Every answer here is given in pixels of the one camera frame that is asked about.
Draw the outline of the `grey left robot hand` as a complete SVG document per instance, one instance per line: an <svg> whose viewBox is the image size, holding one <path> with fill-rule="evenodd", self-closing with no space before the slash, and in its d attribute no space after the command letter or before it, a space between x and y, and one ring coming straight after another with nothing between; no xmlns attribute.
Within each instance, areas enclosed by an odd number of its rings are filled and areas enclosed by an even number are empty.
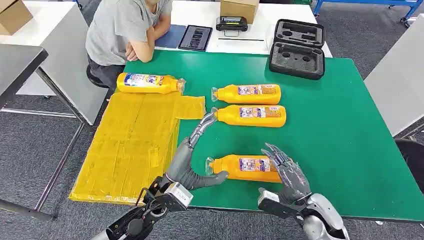
<svg viewBox="0 0 424 240"><path fill-rule="evenodd" d="M212 175L201 176L192 169L193 151L204 131L217 121L213 111L207 113L193 130L190 136L184 138L176 149L175 155L165 173L172 182L182 184L187 190L211 187L222 184L229 176L225 170Z"/></svg>

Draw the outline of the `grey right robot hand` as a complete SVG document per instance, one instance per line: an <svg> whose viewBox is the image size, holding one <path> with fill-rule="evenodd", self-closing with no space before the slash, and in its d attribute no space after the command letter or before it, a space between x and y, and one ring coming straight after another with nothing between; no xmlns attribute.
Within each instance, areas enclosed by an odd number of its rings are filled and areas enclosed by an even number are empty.
<svg viewBox="0 0 424 240"><path fill-rule="evenodd" d="M278 196L285 204L293 204L306 199L312 194L309 181L299 164L293 161L285 152L273 144L265 144L269 150L261 149L277 170L282 190Z"/></svg>

